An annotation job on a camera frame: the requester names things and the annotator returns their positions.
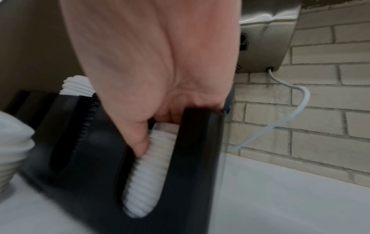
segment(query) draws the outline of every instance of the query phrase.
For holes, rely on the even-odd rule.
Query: power cord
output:
[[[298,105],[298,107],[292,112],[290,113],[288,116],[286,116],[285,118],[282,118],[278,121],[276,121],[275,123],[273,124],[270,124],[266,127],[264,127],[260,132],[258,132],[257,134],[255,134],[254,136],[246,139],[245,141],[243,141],[242,143],[240,143],[239,145],[236,145],[236,146],[231,146],[228,148],[228,151],[234,151],[234,150],[237,150],[239,149],[240,147],[248,144],[249,142],[253,141],[254,139],[262,136],[263,134],[271,131],[273,128],[275,127],[278,127],[278,126],[281,126],[282,124],[288,122],[289,120],[292,120],[294,119],[297,115],[299,115],[303,109],[307,106],[307,103],[309,101],[309,97],[310,97],[310,93],[308,91],[308,89],[306,87],[303,87],[303,86],[298,86],[298,85],[293,85],[293,84],[289,84],[287,82],[284,82],[282,80],[279,80],[278,78],[276,78],[273,74],[272,74],[272,70],[271,69],[268,69],[267,73],[270,75],[270,78],[273,79],[275,82],[281,84],[281,85],[284,85],[288,88],[291,88],[291,89],[296,89],[296,90],[299,90],[303,93],[303,99],[301,101],[301,103]]]

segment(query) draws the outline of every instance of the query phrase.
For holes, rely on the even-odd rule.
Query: brick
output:
[[[249,159],[253,159],[253,160],[264,162],[264,163],[269,163],[273,156],[269,154],[265,154],[265,153],[251,151],[251,150],[241,150],[240,157],[249,158]]]
[[[370,172],[369,142],[293,133],[292,156],[309,161]]]
[[[311,45],[292,49],[293,64],[370,62],[370,43],[368,42]]]
[[[230,144],[237,145],[262,130],[262,127],[233,123],[231,124]],[[245,147],[272,153],[288,154],[288,131],[272,130],[250,142]]]
[[[301,172],[307,172],[315,175],[320,175],[336,180],[341,180],[345,182],[349,182],[349,174],[346,171],[330,168],[330,167],[323,167],[311,163],[301,162],[297,160],[292,160],[288,158],[282,157],[272,157],[270,161],[271,164],[275,164],[281,167],[286,167],[294,170],[298,170]]]
[[[355,173],[355,184],[370,187],[370,175],[361,175]]]
[[[370,23],[335,26],[336,42],[370,40]]]
[[[234,84],[246,84],[248,83],[248,73],[235,74]]]
[[[370,5],[338,8],[300,16],[297,29],[370,21]]]
[[[291,56],[290,56],[290,51],[291,49],[288,49],[288,52],[286,53],[285,57],[284,57],[284,60],[283,62],[281,63],[282,65],[288,65],[290,64],[290,61],[291,61]]]
[[[311,93],[308,106],[370,111],[370,87],[307,87]],[[293,90],[293,105],[302,100],[302,93]]]
[[[289,104],[289,88],[280,85],[235,85],[235,100],[255,103]]]
[[[370,64],[340,65],[343,84],[370,85]]]
[[[305,13],[311,13],[311,12],[318,12],[318,11],[322,11],[322,10],[328,10],[330,6],[324,6],[324,7],[312,7],[312,8],[309,8],[309,9],[302,9],[301,10],[301,14],[305,14]]]
[[[274,75],[291,84],[337,84],[334,65],[283,66]],[[275,83],[268,73],[252,73],[253,83]]]
[[[370,113],[347,112],[348,134],[370,139]]]
[[[335,5],[332,5],[331,8],[335,9],[335,8],[342,8],[342,7],[352,7],[352,6],[358,6],[358,5],[363,5],[367,3],[370,3],[370,1],[369,0],[361,0],[361,1],[355,0],[351,2],[345,2],[342,4],[335,4]]]
[[[331,42],[331,30],[329,27],[325,27],[295,31],[291,45],[312,45]]]
[[[243,121],[243,114],[244,114],[244,103],[235,103],[234,104],[234,111],[232,114],[232,120],[234,121]]]
[[[247,104],[245,122],[269,125],[292,113],[296,107],[266,106]],[[282,127],[316,131],[330,134],[343,134],[342,118],[339,111],[305,109],[296,119]]]

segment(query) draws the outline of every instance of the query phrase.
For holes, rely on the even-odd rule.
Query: hand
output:
[[[222,109],[239,53],[240,0],[61,0],[77,56],[136,156],[147,120]]]

